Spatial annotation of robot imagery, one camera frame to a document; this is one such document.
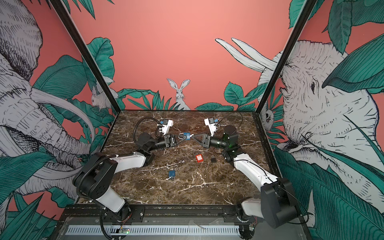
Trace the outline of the blue padlock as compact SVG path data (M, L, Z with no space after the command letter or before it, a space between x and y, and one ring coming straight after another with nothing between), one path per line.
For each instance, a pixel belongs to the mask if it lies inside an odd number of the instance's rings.
M169 171L169 180L173 180L176 176L176 171L175 170L170 170Z
M179 140L181 140L181 141L188 141L188 140L191 139L191 136L193 136L193 135L191 135L190 133L180 133L180 134L178 135L178 138L179 138Z

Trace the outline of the red padlock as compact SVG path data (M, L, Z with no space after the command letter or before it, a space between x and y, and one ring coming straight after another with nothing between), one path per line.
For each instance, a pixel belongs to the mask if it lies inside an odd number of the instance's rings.
M196 155L196 162L197 163L202 163L203 161L204 161L204 158L203 158L202 154Z

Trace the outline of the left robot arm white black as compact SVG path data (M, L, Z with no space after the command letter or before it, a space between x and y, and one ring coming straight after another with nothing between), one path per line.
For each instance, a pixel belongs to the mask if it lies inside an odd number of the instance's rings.
M132 214L129 203L111 187L114 175L148 166L155 158L152 150L175 147L178 144L177 138L176 135L167 134L154 139L150 134L142 133L136 141L136 152L123 156L93 154L73 179L77 195L95 202L119 222L129 219Z

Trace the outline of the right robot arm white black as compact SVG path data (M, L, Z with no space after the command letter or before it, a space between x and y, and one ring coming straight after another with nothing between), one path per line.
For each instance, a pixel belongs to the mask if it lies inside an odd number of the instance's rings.
M249 198L241 202L243 215L262 218L274 229L291 223L302 214L292 183L257 164L242 149L238 138L237 128L231 125L225 126L223 136L219 138L212 134L191 136L206 149L221 149L226 162L242 172L260 191L259 199Z

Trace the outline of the black front mounting rail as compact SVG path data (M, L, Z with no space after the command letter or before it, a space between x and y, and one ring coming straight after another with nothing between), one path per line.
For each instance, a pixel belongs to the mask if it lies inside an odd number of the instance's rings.
M66 218L103 218L105 222L115 224L142 223L145 218L223 218L226 223L248 224L252 221L267 220L262 214L260 204L256 204L254 213L248 212L241 205L137 205L123 208L122 213L114 213L94 204L75 204L67 207L60 222Z

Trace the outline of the right black frame post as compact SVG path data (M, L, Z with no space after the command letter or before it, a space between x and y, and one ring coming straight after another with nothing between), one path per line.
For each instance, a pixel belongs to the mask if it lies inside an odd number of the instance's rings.
M304 2L304 5L301 9L301 12L297 18L297 22L295 23L294 25L294 28L290 34L290 37L288 39L288 42L282 52L282 55L278 61L278 64L272 74L272 77L266 87L266 90L263 94L263 97L261 99L261 101L259 102L259 106L257 107L256 109L256 114L259 115L267 101L267 98L269 96L269 94L272 92L273 90L273 87L276 83L276 81L279 79L280 77L280 74L282 73L283 71L283 68L290 56L290 54L292 53L293 51L293 48L298 40L298 38L300 37L301 33L302 33L302 30L312 12L312 10L314 9L314 6L316 4L316 0L308 0L308 1L305 1Z

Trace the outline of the black frame post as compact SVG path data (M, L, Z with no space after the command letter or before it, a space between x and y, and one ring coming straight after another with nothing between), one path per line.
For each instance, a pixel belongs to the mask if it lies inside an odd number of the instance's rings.
M82 57L84 58L87 66L90 68L91 73L94 75L98 83L101 85L104 93L106 94L106 97L108 98L109 102L112 104L113 109L117 112L117 114L119 114L121 112L121 109L115 97L113 97L112 92L109 89L109 86L105 82L102 72L100 71L95 59L93 58L91 52L89 51L83 37L79 33L75 23L70 17L70 14L65 4L62 1L57 1L57 0L50 1L50 4L55 9L61 22L64 24L66 30L68 31L69 35L74 41L76 47L78 48Z
M314 9L314 6L316 4L316 0L308 0L308 1L305 1L304 2L304 5L301 9L301 12L297 18L297 22L295 23L294 25L294 28L290 34L290 37L288 39L288 42L282 52L282 55L278 61L278 64L272 74L272 77L266 87L266 90L263 94L263 97L261 99L261 101L259 102L259 106L257 107L256 109L256 114L259 115L267 101L267 98L269 96L269 94L272 92L273 90L273 87L276 83L276 81L279 79L280 77L280 74L282 73L283 71L283 68L290 56L290 54L292 53L293 51L293 48L298 40L298 38L300 37L301 33L302 33L302 30L312 12L312 10Z

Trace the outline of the left black frame post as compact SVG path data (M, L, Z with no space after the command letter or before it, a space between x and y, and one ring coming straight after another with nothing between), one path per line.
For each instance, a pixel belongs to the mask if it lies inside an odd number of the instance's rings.
M78 48L82 57L84 58L87 66L90 68L91 73L94 75L98 83L101 85L104 93L106 94L106 97L108 98L109 102L112 104L113 109L117 112L117 114L119 114L121 112L121 109L115 97L113 97L112 92L109 89L109 86L105 82L102 72L100 71L95 59L93 58L91 52L89 51L83 37L79 33L75 23L70 17L70 14L65 4L62 1L57 1L57 0L50 1L50 4L55 9L61 22L64 24L66 30L68 31L69 35L74 41L76 47Z

